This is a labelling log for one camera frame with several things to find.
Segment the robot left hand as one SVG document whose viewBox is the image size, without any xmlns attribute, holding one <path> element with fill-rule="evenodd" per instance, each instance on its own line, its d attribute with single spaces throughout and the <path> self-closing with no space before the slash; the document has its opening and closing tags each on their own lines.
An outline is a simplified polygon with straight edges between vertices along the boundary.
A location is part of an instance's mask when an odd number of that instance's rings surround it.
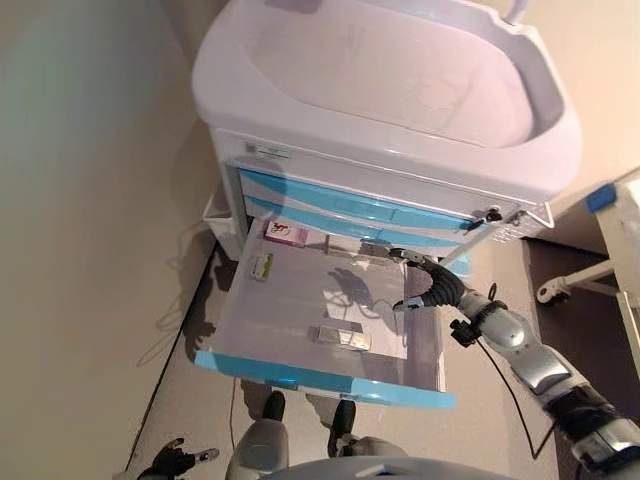
<svg viewBox="0 0 640 480">
<path fill-rule="evenodd" d="M 195 466 L 213 461 L 220 455 L 218 448 L 196 453 L 185 452 L 184 442 L 183 437 L 178 437 L 166 443 L 156 454 L 151 465 L 138 475 L 138 479 L 179 479 Z"/>
</svg>

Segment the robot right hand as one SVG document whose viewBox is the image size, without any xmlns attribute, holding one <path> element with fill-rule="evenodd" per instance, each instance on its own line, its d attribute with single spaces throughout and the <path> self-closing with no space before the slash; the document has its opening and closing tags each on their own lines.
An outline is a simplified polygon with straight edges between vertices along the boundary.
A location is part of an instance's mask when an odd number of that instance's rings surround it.
<svg viewBox="0 0 640 480">
<path fill-rule="evenodd" d="M 408 267 L 422 270 L 431 278 L 431 286 L 428 290 L 398 301 L 393 306 L 394 311 L 459 305 L 466 287 L 453 272 L 432 261 L 428 256 L 412 250 L 391 248 L 388 255 L 397 260 L 405 260 Z"/>
</svg>

